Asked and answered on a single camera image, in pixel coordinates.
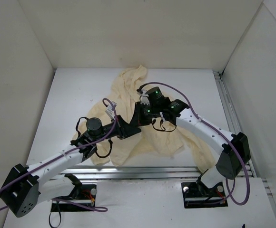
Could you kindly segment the cream yellow hooded jacket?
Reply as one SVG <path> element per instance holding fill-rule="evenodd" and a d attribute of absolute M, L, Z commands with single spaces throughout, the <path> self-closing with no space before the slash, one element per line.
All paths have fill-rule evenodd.
<path fill-rule="evenodd" d="M 188 98 L 196 110 L 210 110 L 218 100 L 214 74 L 196 69 L 80 69 L 76 71 L 80 90 L 87 90 L 90 99 L 88 117 L 109 123 L 103 98 L 117 103 L 116 111 L 130 121 L 137 89 L 159 86 L 170 99 Z M 214 166 L 213 150 L 199 137 L 183 128 L 164 123 L 166 132 L 159 132 L 159 123 L 144 126 L 141 133 L 124 140 L 113 138 L 97 144 L 98 151 L 88 159 L 96 166 L 196 166 L 200 171 Z"/>

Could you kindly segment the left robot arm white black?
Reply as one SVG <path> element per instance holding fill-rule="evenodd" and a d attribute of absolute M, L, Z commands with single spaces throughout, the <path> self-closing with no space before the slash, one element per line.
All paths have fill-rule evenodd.
<path fill-rule="evenodd" d="M 0 199 L 18 218 L 30 213 L 37 204 L 53 198 L 76 199 L 81 193 L 80 180 L 72 174 L 59 179 L 54 177 L 89 159 L 97 152 L 97 143 L 104 140 L 112 143 L 113 137 L 129 138 L 140 133 L 141 126 L 138 118 L 127 123 L 120 115 L 107 125 L 96 117 L 86 119 L 86 131 L 79 133 L 66 151 L 33 165 L 12 167 L 1 187 Z"/>

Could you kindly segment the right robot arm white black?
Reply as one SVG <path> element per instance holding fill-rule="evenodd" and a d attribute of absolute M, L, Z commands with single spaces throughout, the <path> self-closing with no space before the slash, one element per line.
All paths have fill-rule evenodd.
<path fill-rule="evenodd" d="M 179 99 L 171 101 L 163 96 L 157 86 L 149 90 L 141 86 L 137 92 L 140 101 L 135 104 L 131 125 L 146 126 L 160 118 L 193 133 L 219 155 L 215 166 L 199 177 L 196 189 L 200 195 L 208 195 L 224 179 L 235 179 L 243 170 L 242 166 L 249 162 L 251 154 L 248 138 L 242 132 L 234 134 L 212 125 L 194 113 L 187 102 Z"/>

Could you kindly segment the aluminium front rail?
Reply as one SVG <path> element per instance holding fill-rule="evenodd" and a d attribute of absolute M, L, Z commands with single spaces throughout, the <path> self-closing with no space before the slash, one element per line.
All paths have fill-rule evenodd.
<path fill-rule="evenodd" d="M 77 166 L 56 175 L 62 177 L 72 174 L 81 181 L 108 180 L 160 180 L 160 179 L 188 179 L 195 180 L 201 172 L 196 167 L 121 167 L 121 168 L 91 168 Z"/>

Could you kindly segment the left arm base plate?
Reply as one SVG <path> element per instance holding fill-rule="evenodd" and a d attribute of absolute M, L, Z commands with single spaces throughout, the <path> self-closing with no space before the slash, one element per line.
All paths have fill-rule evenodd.
<path fill-rule="evenodd" d="M 85 207 L 94 207 L 96 204 L 97 185 L 95 183 L 82 183 L 73 174 L 65 174 L 65 178 L 74 185 L 74 190 L 67 196 L 60 196 L 58 199 L 69 200 Z M 64 201 L 52 201 L 51 212 L 88 212 L 90 209 L 84 209 Z"/>

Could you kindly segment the aluminium side rail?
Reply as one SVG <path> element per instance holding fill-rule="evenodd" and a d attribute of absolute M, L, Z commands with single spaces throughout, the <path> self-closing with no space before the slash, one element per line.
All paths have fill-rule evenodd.
<path fill-rule="evenodd" d="M 229 130 L 234 131 L 234 132 L 241 132 L 241 126 L 237 117 L 237 114 L 235 112 L 235 108 L 234 105 L 232 103 L 229 91 L 227 89 L 227 86 L 224 82 L 224 80 L 222 79 L 222 74 L 219 73 L 218 71 L 213 71 L 213 75 L 217 84 L 217 89 L 219 92 L 219 96 L 222 102 L 222 106 L 224 109 L 224 113 L 225 113 L 225 117 L 227 120 L 227 125 L 229 127 Z M 271 208 L 273 210 L 273 214 L 276 218 L 276 204 L 273 198 L 273 194 L 272 191 L 270 189 L 271 184 L 269 184 L 269 182 L 267 181 L 266 178 L 262 178 L 262 182 L 264 185 L 264 188 L 266 190 L 267 196 L 268 196 L 268 200 L 270 202 Z"/>

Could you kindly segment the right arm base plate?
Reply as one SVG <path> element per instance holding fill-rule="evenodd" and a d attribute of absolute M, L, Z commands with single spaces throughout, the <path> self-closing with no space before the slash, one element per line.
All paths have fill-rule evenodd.
<path fill-rule="evenodd" d="M 201 187 L 196 182 L 182 182 L 181 189 L 185 209 L 228 207 L 228 202 L 224 200 L 226 194 L 223 182 L 212 189 Z"/>

